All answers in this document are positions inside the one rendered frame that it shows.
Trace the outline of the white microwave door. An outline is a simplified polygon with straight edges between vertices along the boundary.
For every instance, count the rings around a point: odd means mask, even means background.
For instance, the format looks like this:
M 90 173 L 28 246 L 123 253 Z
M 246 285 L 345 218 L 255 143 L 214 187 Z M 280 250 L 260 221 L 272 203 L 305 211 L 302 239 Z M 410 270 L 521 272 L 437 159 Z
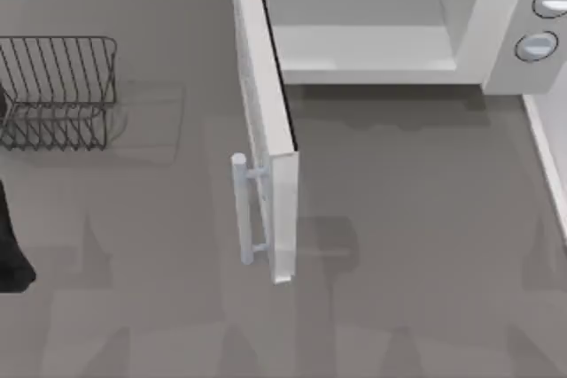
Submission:
M 238 77 L 271 280 L 296 273 L 299 148 L 284 93 L 268 0 L 233 0 Z

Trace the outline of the pale microwave oven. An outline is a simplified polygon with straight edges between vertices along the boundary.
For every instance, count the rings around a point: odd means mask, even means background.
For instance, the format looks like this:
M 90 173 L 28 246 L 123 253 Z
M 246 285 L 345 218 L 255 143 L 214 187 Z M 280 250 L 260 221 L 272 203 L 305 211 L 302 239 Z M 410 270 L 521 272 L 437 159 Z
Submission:
M 567 15 L 532 0 L 268 0 L 285 79 L 298 84 L 476 85 L 487 95 L 547 91 L 567 62 Z M 553 55 L 525 63 L 525 35 L 553 32 Z

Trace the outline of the grey microwave knob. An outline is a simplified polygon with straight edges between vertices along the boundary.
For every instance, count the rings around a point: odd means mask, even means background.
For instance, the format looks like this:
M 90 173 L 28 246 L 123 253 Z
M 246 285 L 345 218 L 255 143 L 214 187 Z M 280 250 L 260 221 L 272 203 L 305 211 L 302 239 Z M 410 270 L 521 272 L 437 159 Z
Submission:
M 532 10 L 542 19 L 557 19 L 567 15 L 567 0 L 532 0 Z
M 541 32 L 523 36 L 515 46 L 516 57 L 525 63 L 539 62 L 553 55 L 559 39 L 553 32 Z

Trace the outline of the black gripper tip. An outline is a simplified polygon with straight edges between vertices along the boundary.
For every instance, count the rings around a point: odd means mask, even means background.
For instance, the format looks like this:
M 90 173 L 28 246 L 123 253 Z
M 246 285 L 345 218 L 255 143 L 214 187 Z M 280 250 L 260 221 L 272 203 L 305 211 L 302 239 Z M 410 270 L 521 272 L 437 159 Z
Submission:
M 4 182 L 0 177 L 0 293 L 23 293 L 35 280 L 36 271 L 14 233 Z

